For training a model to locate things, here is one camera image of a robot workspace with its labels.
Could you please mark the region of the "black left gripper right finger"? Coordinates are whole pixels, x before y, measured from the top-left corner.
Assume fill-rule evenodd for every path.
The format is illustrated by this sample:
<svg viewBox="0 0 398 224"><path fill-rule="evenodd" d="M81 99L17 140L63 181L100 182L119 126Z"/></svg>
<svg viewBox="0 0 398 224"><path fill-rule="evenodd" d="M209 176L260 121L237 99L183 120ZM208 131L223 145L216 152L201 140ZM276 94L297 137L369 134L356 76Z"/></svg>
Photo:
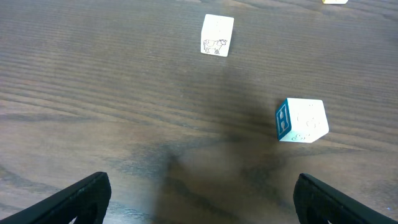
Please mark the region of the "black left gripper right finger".
<svg viewBox="0 0 398 224"><path fill-rule="evenodd" d="M301 224L397 224L306 173L296 181L293 200Z"/></svg>

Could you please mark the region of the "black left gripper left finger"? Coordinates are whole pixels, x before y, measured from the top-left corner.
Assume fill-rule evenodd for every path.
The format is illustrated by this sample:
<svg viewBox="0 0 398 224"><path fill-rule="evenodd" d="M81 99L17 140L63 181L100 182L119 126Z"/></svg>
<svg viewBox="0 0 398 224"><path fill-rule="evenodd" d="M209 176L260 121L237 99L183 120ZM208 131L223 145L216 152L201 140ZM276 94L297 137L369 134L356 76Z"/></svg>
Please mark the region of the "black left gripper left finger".
<svg viewBox="0 0 398 224"><path fill-rule="evenodd" d="M111 198L105 172L95 172L52 196L13 214L2 224L102 224Z"/></svg>

